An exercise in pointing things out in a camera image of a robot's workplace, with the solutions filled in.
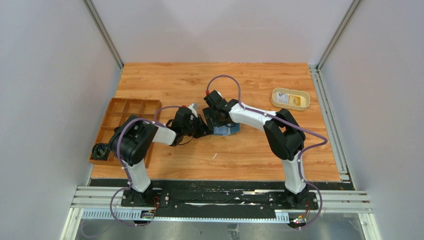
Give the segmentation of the blue card holder wallet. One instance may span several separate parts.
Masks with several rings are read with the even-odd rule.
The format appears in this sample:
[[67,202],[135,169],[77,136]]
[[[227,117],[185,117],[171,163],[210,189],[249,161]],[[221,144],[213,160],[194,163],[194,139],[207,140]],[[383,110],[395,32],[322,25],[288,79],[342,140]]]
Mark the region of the blue card holder wallet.
[[241,130],[239,123],[230,123],[220,127],[213,128],[213,134],[217,136],[230,136],[238,133]]

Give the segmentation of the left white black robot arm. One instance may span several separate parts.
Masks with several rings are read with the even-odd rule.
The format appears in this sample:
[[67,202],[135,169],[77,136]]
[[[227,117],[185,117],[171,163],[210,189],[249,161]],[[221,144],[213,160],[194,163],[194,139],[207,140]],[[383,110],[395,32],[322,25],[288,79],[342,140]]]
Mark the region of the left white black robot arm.
[[118,128],[108,143],[108,149],[120,161],[127,177],[128,192],[143,201],[153,198],[151,179],[145,158],[153,143],[179,146],[184,137],[198,139],[214,133],[192,107],[181,106],[165,125],[131,115]]

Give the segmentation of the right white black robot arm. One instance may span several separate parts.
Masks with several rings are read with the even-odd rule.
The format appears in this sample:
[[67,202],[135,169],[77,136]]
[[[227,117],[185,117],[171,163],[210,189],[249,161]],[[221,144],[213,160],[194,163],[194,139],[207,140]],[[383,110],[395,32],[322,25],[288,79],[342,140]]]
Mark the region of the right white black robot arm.
[[304,149],[305,134],[287,109],[266,111],[240,103],[236,99],[226,101],[218,91],[206,92],[208,105],[203,114],[210,129],[233,124],[244,124],[265,133],[271,151],[281,159],[285,174],[284,191],[288,201],[299,204],[308,193],[302,180],[303,168],[297,157]]

